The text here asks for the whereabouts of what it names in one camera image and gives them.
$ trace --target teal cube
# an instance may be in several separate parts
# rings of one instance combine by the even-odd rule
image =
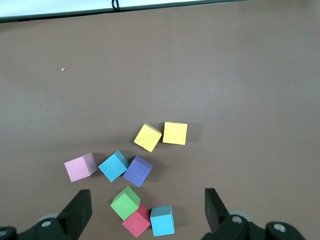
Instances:
[[[153,207],[151,209],[150,220],[154,237],[175,233],[175,222],[171,205]]]
[[[102,173],[113,182],[117,177],[123,174],[129,167],[129,162],[125,156],[118,150],[105,160],[99,169]]]

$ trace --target light pink cube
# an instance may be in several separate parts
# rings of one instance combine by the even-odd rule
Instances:
[[[71,182],[91,176],[98,170],[92,152],[64,163]]]

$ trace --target violet cube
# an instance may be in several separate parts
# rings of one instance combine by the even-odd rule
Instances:
[[[123,178],[140,188],[151,172],[151,169],[151,163],[139,156],[135,156],[128,169],[124,173]]]

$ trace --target white wall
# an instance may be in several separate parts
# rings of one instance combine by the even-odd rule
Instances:
[[[120,7],[194,2],[203,0],[118,0]],[[111,0],[0,0],[0,18],[111,9]]]

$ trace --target foam cube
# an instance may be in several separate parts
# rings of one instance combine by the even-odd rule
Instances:
[[[154,237],[175,233],[175,222],[171,205],[152,208],[150,220]]]
[[[136,238],[139,237],[150,225],[150,211],[140,203],[139,208],[122,225]]]
[[[98,170],[92,153],[85,154],[64,163],[71,182],[91,176]]]
[[[164,123],[163,143],[186,145],[188,124],[166,121]]]
[[[123,178],[140,188],[151,172],[151,169],[151,163],[139,156],[135,156],[128,169],[124,173]]]
[[[129,167],[129,162],[125,156],[118,150],[105,160],[99,169],[103,174],[113,182],[117,177],[123,174]]]
[[[111,203],[112,209],[122,220],[126,220],[133,214],[139,208],[139,205],[140,198],[129,186],[115,196]]]
[[[149,152],[152,152],[159,142],[161,136],[162,132],[145,123],[133,142]]]

